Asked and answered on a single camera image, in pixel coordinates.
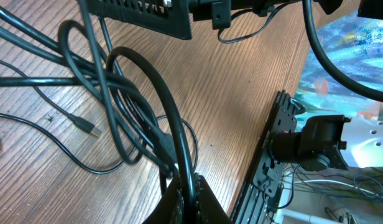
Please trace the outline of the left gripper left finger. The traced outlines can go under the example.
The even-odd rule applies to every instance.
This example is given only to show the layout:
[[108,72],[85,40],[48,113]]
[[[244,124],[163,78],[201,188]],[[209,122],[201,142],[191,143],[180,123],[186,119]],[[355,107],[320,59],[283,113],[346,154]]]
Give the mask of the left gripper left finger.
[[182,224],[183,195],[179,178],[172,179],[164,195],[143,224]]

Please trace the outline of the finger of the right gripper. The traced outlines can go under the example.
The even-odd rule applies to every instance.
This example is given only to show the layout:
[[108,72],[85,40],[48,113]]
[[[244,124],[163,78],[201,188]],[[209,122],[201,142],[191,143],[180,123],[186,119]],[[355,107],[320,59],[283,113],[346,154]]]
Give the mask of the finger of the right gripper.
[[192,31],[186,1],[88,0],[90,13],[190,40]]

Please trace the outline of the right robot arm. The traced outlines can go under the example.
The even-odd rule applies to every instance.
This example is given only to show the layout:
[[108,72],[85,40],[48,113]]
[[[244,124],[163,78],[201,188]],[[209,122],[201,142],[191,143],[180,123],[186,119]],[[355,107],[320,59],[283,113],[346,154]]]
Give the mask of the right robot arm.
[[[189,14],[194,21],[211,20],[213,29],[222,32],[231,21],[252,11],[260,17],[273,18],[288,1],[87,1],[90,13],[130,23],[161,34],[189,40],[192,37]],[[308,40],[321,66],[347,89],[372,100],[383,102],[383,92],[359,84],[339,70],[323,50],[316,34],[311,1],[303,2],[303,16]],[[346,170],[342,151],[350,151],[353,138],[347,127],[352,123],[345,116],[314,116],[302,131],[274,131],[269,143],[269,156],[279,162],[300,164],[307,171],[327,168]]]

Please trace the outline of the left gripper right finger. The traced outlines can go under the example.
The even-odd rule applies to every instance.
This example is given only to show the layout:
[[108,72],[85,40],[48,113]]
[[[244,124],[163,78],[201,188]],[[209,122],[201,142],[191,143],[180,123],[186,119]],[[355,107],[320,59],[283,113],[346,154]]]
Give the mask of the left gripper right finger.
[[196,222],[202,224],[232,224],[206,179],[198,173],[194,173],[194,178],[197,196]]

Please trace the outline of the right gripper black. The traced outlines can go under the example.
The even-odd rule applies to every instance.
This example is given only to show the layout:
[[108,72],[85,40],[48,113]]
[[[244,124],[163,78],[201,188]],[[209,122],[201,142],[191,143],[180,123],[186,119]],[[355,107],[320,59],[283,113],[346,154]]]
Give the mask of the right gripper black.
[[258,16],[266,16],[279,4],[290,4],[288,0],[191,0],[190,12],[193,21],[211,21],[213,30],[231,26],[232,11],[250,9]]

